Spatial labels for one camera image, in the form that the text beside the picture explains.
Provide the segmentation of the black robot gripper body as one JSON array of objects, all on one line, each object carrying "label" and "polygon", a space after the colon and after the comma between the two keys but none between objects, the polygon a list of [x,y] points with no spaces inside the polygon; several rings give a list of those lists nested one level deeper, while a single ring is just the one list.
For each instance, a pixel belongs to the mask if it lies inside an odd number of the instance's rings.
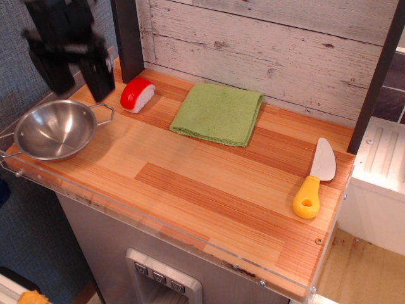
[{"label": "black robot gripper body", "polygon": [[107,71],[113,64],[105,40],[93,31],[94,17],[87,1],[24,1],[35,28],[25,30],[30,52],[37,57],[93,60]]}]

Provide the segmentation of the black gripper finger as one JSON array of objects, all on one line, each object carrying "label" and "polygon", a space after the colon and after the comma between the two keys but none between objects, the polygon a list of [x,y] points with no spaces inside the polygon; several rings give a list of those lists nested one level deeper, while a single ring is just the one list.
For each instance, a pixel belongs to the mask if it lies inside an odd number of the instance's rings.
[{"label": "black gripper finger", "polygon": [[113,62],[104,47],[90,49],[78,65],[96,102],[101,102],[115,89]]},{"label": "black gripper finger", "polygon": [[29,51],[29,56],[45,83],[57,95],[69,91],[75,85],[67,62],[52,54],[36,54]]}]

